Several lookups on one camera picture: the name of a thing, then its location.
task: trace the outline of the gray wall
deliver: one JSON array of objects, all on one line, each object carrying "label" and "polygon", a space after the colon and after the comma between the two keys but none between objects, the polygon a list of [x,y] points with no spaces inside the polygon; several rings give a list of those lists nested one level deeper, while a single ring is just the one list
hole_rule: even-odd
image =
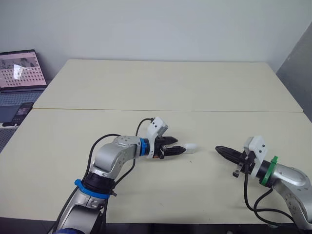
[{"label": "gray wall", "polygon": [[312,121],[312,24],[276,74]]},{"label": "gray wall", "polygon": [[1,0],[0,51],[36,49],[48,78],[69,58],[266,61],[277,71],[311,11],[311,0]]}]

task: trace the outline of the silver robot arm segment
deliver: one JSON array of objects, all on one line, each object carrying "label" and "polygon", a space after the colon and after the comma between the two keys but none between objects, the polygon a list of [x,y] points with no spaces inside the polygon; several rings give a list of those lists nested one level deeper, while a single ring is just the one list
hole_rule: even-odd
[{"label": "silver robot arm segment", "polygon": [[269,183],[285,200],[298,228],[312,229],[312,186],[302,171],[277,164]]}]

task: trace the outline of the white table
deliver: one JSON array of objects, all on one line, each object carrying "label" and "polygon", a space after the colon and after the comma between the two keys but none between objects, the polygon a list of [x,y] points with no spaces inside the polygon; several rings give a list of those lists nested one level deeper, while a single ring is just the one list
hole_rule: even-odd
[{"label": "white table", "polygon": [[78,59],[34,108],[302,112],[266,63]]},{"label": "white table", "polygon": [[[312,178],[311,123],[303,113],[35,109],[0,155],[0,216],[55,220],[75,179],[84,174],[94,141],[108,133],[133,135],[142,118],[154,116],[169,125],[166,136],[181,145],[197,143],[199,150],[165,160],[139,159],[117,186],[117,197],[110,198],[108,222],[261,223],[245,207],[243,176],[232,176],[236,165],[214,150],[217,145],[242,150],[249,136],[264,137],[266,160],[279,156],[279,163]],[[251,180],[250,202],[266,190]],[[260,206],[287,211],[277,193]],[[276,214],[264,216],[289,222]]]}]

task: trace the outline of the laptop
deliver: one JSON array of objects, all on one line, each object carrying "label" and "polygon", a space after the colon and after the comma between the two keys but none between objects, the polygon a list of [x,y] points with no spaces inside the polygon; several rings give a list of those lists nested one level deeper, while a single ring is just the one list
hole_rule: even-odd
[{"label": "laptop", "polygon": [[0,53],[0,122],[22,103],[35,102],[46,87],[35,50]]}]

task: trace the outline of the black cable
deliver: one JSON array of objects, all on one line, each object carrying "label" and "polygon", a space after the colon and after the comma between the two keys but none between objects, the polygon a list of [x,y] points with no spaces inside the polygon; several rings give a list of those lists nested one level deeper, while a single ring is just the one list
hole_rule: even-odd
[{"label": "black cable", "polygon": [[[244,200],[245,200],[245,204],[247,206],[247,208],[251,211],[254,212],[254,208],[252,208],[249,203],[248,203],[248,195],[247,195],[247,186],[248,186],[248,170],[249,170],[249,165],[245,165],[245,181],[244,181]],[[268,211],[268,212],[277,212],[280,213],[282,215],[285,215],[286,217],[288,217],[292,222],[294,222],[293,217],[291,217],[289,214],[287,214],[284,211],[280,211],[277,209],[271,209],[271,208],[264,208],[264,209],[257,209],[257,212],[264,212],[264,211]]]},{"label": "black cable", "polygon": [[284,224],[284,223],[276,223],[276,222],[272,222],[269,221],[267,219],[262,218],[259,214],[258,214],[258,210],[257,210],[257,205],[258,203],[265,198],[267,195],[269,195],[271,192],[273,191],[272,188],[270,188],[267,192],[265,192],[263,195],[261,195],[254,203],[253,206],[253,212],[255,214],[255,216],[257,216],[258,219],[260,219],[261,221],[271,224],[271,225],[275,225],[275,226],[279,226],[279,227],[287,227],[287,228],[295,228],[292,224]]},{"label": "black cable", "polygon": [[269,211],[269,212],[277,212],[277,213],[280,213],[280,214],[283,214],[285,215],[286,217],[288,217],[293,223],[294,223],[294,220],[293,220],[293,217],[291,217],[289,214],[283,212],[283,211],[280,211],[280,210],[277,210],[277,209],[269,209],[269,208],[265,208],[265,209],[257,209],[257,204],[264,198],[266,197],[268,194],[270,194],[273,189],[270,188],[270,190],[268,190],[265,194],[263,194],[262,196],[260,196],[256,203],[254,204],[254,207],[252,208],[249,203],[248,203],[248,197],[247,197],[247,185],[248,185],[248,170],[249,170],[249,165],[246,164],[245,165],[245,181],[244,181],[244,200],[245,200],[245,203],[246,203],[246,206],[248,207],[249,210],[253,211],[255,213],[255,215],[257,216],[257,218],[259,218],[261,221],[265,222],[265,223],[268,223],[268,224],[271,224],[271,225],[275,225],[275,226],[279,226],[279,227],[287,227],[287,228],[293,228],[293,229],[297,229],[296,226],[294,226],[293,224],[284,224],[284,223],[276,223],[276,222],[272,222],[272,221],[269,221],[269,220],[266,220],[264,218],[262,218],[258,212],[264,212],[264,211]]},{"label": "black cable", "polygon": [[[144,122],[144,121],[147,121],[149,120],[150,122],[152,122],[154,119],[153,118],[145,118],[145,119],[142,119],[141,122],[138,124],[137,128],[136,128],[136,136],[138,134],[138,131],[140,129],[140,126],[141,124]],[[113,189],[116,187],[116,185],[118,185],[132,170],[133,168],[135,167],[136,165],[136,159],[134,158],[133,159],[133,163],[132,163],[132,166],[131,168],[125,173],[123,174],[117,181],[116,183],[112,186],[112,188],[110,189],[110,194],[112,193]],[[104,209],[103,209],[103,220],[102,220],[102,233],[105,234],[106,232],[106,212],[107,212],[107,203],[108,203],[108,199],[106,199],[106,202],[105,202],[105,205],[104,205]]]},{"label": "black cable", "polygon": [[[152,122],[154,119],[153,119],[153,118],[145,118],[145,119],[142,119],[141,122],[138,124],[138,126],[137,126],[137,128],[136,128],[136,136],[137,136],[137,134],[138,134],[138,131],[139,131],[139,129],[140,129],[141,124],[142,124],[144,121],[147,121],[147,120],[149,120],[150,122]],[[131,168],[130,168],[125,174],[123,174],[122,177],[120,177],[120,178],[116,181],[116,183],[115,183],[114,186],[111,188],[111,190],[113,190],[113,189],[116,187],[116,185],[118,185],[118,184],[133,170],[133,168],[135,167],[135,165],[136,165],[136,159],[134,158]]]},{"label": "black cable", "polygon": [[137,136],[137,134],[138,134],[138,130],[140,129],[140,127],[141,127],[141,124],[144,122],[144,121],[147,121],[147,120],[149,120],[150,122],[153,122],[153,118],[144,118],[144,119],[142,119],[141,120],[141,122],[138,124],[138,126],[137,126],[137,128],[136,128],[136,136]]}]

